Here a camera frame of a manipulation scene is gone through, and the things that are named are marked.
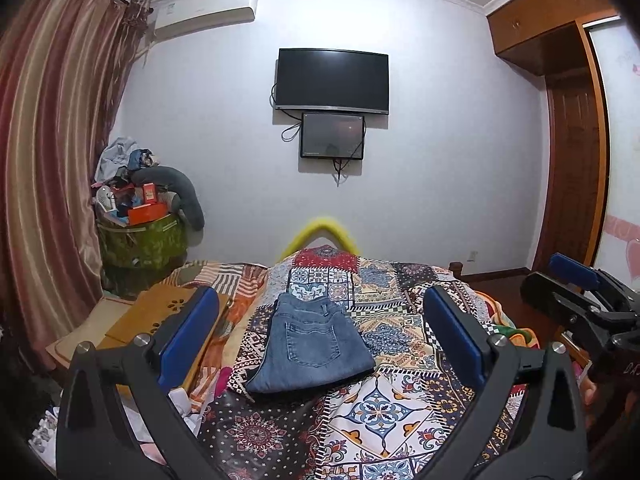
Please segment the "blue denim jeans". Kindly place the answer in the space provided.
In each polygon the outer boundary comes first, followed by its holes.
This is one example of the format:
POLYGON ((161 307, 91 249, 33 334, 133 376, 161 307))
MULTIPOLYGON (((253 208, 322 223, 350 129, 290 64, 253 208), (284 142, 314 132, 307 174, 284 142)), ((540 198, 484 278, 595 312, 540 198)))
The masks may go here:
POLYGON ((266 350, 246 391, 254 396, 314 390, 372 372, 375 360, 343 307, 324 296, 278 297, 266 350))

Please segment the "orange green blanket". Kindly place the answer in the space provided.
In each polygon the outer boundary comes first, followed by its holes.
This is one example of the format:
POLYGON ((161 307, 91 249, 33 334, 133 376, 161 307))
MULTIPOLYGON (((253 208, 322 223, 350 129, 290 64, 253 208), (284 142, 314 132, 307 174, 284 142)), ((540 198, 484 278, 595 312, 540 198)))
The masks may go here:
POLYGON ((489 315, 489 321, 484 323, 488 333, 504 335, 514 346, 539 349, 540 344, 533 330, 527 327, 516 326, 503 311, 499 301, 484 292, 477 292, 477 296, 483 299, 489 315))

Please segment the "white cloth pile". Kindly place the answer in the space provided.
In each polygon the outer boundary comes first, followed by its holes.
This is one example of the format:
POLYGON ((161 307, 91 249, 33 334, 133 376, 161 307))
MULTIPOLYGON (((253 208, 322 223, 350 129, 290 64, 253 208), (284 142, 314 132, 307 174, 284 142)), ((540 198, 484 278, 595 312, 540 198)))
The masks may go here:
MULTIPOLYGON (((122 407, 128 418, 129 425, 134 432, 134 436, 141 443, 152 443, 153 438, 148 428, 146 428, 145 422, 137 408, 137 404, 134 403, 134 398, 129 389, 123 386, 118 386, 117 389, 120 402, 122 402, 122 407)), ((196 437, 200 432, 202 416, 200 413, 192 411, 191 400, 186 394, 186 390, 183 388, 172 389, 168 393, 168 399, 182 418, 182 421, 191 430, 194 437, 196 437)))

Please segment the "bamboo lap desk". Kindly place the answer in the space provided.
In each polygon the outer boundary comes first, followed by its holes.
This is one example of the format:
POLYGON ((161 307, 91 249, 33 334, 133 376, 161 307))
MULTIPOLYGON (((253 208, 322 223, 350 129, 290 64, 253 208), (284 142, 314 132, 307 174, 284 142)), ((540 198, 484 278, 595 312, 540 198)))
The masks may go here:
POLYGON ((126 346, 138 333, 154 335, 169 315, 179 313, 198 284, 178 287, 158 283, 142 292, 131 308, 106 332, 99 350, 126 346))

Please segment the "colourful patchwork bedspread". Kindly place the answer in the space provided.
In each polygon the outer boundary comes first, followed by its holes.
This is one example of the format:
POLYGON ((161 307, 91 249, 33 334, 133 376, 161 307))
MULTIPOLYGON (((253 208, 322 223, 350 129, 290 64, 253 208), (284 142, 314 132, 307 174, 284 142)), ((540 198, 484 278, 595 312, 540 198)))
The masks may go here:
POLYGON ((482 326, 489 321, 477 291, 439 266, 363 258, 330 246, 270 266, 224 392, 205 409, 202 449, 231 479, 414 477, 473 399, 424 321, 422 298, 432 286, 482 326), (284 292, 306 301, 327 296, 343 307, 374 357, 374 371, 316 400, 254 401, 245 384, 265 354, 284 292))

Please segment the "green patterned storage box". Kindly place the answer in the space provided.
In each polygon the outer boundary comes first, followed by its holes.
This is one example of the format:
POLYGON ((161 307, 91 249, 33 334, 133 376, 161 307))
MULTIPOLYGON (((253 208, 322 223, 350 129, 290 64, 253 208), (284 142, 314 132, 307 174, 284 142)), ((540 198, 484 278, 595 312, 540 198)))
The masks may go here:
POLYGON ((109 266, 160 270, 186 261, 186 229, 175 214, 126 228, 113 222, 96 227, 102 260, 109 266))

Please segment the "orange striped blanket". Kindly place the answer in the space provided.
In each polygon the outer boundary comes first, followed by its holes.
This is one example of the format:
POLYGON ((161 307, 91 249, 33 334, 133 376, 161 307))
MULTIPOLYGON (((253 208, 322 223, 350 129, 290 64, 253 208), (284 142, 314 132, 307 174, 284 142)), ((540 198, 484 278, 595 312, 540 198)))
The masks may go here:
POLYGON ((192 408, 199 410, 214 383, 232 368, 240 350, 247 322, 258 306, 268 281, 268 268, 254 263, 193 261, 180 266, 163 280, 178 287, 208 286, 219 298, 214 329, 196 358, 195 370, 188 379, 192 408))

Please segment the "orange red box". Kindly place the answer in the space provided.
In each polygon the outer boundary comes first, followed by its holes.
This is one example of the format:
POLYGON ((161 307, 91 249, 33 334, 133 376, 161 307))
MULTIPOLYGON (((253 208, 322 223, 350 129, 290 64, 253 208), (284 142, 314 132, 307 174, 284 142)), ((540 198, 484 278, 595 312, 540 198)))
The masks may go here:
POLYGON ((128 223, 130 226, 138 226, 164 218, 166 214, 168 208, 165 203, 142 204, 128 210, 128 223))

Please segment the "brown wooden wardrobe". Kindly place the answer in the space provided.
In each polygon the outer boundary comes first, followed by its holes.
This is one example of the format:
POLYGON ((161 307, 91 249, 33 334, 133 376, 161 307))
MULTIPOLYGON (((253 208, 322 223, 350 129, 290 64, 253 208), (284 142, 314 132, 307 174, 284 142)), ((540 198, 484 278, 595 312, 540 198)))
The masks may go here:
POLYGON ((492 0, 495 54, 544 81, 546 202, 533 267, 556 252, 639 276, 639 35, 611 0, 492 0))

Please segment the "grey neck pillow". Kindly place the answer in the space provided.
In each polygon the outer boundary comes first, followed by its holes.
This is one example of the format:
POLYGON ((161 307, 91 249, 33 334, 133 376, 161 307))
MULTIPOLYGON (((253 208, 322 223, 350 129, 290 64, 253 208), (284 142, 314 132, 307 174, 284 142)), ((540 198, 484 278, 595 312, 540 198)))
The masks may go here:
POLYGON ((195 232, 204 229, 205 218, 198 196, 191 180, 183 172, 167 166, 146 167, 133 171, 130 181, 137 186, 153 183, 163 191, 175 193, 190 228, 195 232))

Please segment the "pink striped curtain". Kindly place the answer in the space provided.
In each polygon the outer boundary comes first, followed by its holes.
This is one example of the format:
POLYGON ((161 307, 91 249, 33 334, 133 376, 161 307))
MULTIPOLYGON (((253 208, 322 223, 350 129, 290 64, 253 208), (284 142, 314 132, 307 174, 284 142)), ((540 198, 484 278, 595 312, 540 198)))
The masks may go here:
POLYGON ((102 294, 91 185, 149 0, 25 0, 1 36, 1 322, 27 363, 102 294))

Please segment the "white air conditioner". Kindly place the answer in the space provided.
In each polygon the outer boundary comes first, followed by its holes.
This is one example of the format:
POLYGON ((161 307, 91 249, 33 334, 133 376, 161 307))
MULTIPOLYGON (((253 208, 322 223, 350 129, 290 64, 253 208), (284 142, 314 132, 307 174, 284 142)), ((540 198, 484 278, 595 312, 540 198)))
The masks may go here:
POLYGON ((166 41, 221 26, 254 21, 258 0, 175 0, 158 9, 153 38, 166 41))

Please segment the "small wall monitor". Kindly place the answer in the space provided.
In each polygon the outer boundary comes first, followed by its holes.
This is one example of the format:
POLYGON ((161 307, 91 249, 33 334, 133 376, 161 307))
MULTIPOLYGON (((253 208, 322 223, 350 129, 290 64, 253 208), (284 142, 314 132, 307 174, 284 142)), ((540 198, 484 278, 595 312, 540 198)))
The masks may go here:
POLYGON ((366 122, 361 115, 308 112, 300 124, 299 156, 363 160, 366 122))

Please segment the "large wall television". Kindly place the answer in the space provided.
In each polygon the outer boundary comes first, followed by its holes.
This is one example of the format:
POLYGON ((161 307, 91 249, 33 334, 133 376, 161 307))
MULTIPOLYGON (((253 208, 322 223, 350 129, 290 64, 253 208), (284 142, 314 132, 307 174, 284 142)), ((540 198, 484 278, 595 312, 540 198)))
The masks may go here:
POLYGON ((386 54, 289 48, 279 51, 273 104, 279 110, 390 112, 386 54))

